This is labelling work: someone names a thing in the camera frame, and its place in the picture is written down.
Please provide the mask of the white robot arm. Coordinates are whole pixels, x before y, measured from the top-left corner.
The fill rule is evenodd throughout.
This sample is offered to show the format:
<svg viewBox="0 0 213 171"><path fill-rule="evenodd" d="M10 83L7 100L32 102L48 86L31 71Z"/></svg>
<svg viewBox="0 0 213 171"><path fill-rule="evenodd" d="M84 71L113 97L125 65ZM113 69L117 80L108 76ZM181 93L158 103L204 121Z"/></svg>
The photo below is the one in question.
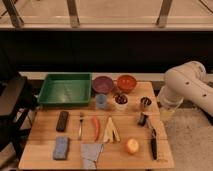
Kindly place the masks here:
<svg viewBox="0 0 213 171"><path fill-rule="evenodd" d="M213 87L205 83L205 76L206 69L198 61L165 72L165 85L157 96L162 121L169 120L185 99L204 110L213 120Z"/></svg>

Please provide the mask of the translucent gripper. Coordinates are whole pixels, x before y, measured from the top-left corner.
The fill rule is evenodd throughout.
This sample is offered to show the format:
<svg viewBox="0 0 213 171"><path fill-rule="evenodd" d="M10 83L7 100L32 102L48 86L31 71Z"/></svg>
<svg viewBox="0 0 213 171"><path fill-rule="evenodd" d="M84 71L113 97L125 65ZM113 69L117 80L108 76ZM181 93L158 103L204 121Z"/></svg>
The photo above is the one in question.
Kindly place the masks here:
<svg viewBox="0 0 213 171"><path fill-rule="evenodd" d="M183 100L179 101L169 101L167 99L163 99L160 101L160 118L163 122L168 121L175 111L179 108L179 106L183 103Z"/></svg>

